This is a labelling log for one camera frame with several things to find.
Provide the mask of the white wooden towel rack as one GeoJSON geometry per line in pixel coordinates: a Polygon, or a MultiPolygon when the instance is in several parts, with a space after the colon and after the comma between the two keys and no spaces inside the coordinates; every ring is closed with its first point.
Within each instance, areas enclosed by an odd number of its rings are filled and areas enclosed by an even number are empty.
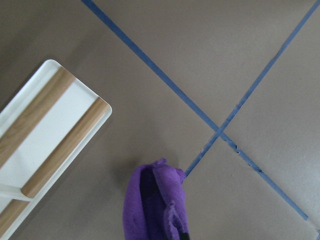
{"type": "Polygon", "coordinates": [[[7,240],[112,114],[48,59],[0,113],[0,237],[7,240]]]}

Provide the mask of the purple microfiber towel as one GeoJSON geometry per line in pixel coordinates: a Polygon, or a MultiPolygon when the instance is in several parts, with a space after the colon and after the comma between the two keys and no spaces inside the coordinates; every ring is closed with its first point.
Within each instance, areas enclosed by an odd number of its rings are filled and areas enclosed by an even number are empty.
{"type": "Polygon", "coordinates": [[[130,176],[123,204],[126,240],[188,240],[185,180],[182,169],[162,158],[137,167],[130,176]]]}

